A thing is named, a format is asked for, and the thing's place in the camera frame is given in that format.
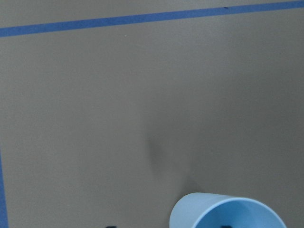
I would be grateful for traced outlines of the light blue cup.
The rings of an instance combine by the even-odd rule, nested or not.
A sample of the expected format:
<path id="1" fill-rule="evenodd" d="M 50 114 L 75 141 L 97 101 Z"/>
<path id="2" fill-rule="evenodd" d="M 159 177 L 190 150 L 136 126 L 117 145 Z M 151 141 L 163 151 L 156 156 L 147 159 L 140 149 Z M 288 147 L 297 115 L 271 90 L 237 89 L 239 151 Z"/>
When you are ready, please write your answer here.
<path id="1" fill-rule="evenodd" d="M 285 228 L 267 205 L 249 198 L 191 193 L 173 207 L 170 228 Z"/>

